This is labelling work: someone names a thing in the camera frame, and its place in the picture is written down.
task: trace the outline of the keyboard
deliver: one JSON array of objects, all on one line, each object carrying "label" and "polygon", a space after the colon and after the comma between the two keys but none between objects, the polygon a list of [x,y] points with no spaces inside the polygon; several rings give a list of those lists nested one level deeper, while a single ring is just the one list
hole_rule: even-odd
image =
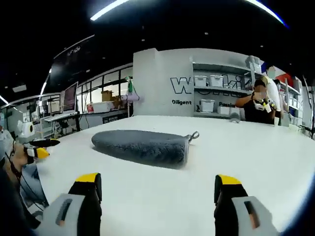
[{"label": "keyboard", "polygon": [[66,113],[66,114],[59,114],[59,115],[56,115],[56,116],[53,116],[53,117],[49,117],[49,118],[45,119],[44,121],[46,121],[46,122],[53,122],[53,121],[56,121],[56,120],[59,120],[59,119],[62,119],[62,118],[74,116],[76,114],[77,114],[76,112],[74,112],[74,113]]}]

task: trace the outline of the gray fabric pad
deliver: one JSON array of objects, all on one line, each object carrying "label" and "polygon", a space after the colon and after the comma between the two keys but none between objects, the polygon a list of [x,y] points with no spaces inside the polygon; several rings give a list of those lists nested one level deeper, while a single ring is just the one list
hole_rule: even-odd
[{"label": "gray fabric pad", "polygon": [[188,156],[189,142],[197,138],[140,130],[112,130],[95,134],[95,150],[141,164],[178,169]]}]

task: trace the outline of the black ceiling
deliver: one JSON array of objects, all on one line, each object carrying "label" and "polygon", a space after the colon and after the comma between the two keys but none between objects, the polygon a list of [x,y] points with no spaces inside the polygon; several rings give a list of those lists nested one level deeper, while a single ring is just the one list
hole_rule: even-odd
[{"label": "black ceiling", "polygon": [[[153,47],[214,48],[255,55],[292,75],[304,74],[308,84],[314,79],[314,20],[309,2],[261,1],[288,28],[244,0],[130,0],[90,21],[113,1],[3,3],[0,95],[9,102],[38,95],[54,56],[93,34],[92,56],[81,63],[90,72],[79,73],[75,80],[132,62],[134,52]],[[62,81],[50,83],[45,93],[67,86],[72,83],[69,79],[64,75]],[[23,83],[26,91],[12,91]]]}]

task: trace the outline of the black shirt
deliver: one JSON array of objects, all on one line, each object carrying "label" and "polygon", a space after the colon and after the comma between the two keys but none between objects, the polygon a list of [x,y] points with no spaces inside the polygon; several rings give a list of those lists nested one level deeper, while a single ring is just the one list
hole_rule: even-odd
[{"label": "black shirt", "polygon": [[274,124],[274,119],[270,117],[270,114],[266,110],[261,111],[255,108],[255,104],[253,100],[246,103],[243,106],[243,108],[245,111],[246,121],[265,123],[265,124]]}]

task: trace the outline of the white table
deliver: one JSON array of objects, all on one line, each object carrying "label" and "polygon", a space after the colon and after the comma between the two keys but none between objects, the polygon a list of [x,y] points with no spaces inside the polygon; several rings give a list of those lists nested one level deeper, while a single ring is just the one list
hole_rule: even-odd
[{"label": "white table", "polygon": [[[120,160],[92,149],[91,137],[104,130],[139,129],[178,135],[198,130],[187,165],[164,169]],[[60,138],[38,163],[49,203],[67,193],[82,174],[101,173],[101,235],[212,236],[215,175],[238,178],[283,231],[310,187],[315,142],[286,127],[214,118],[139,116]]]}]

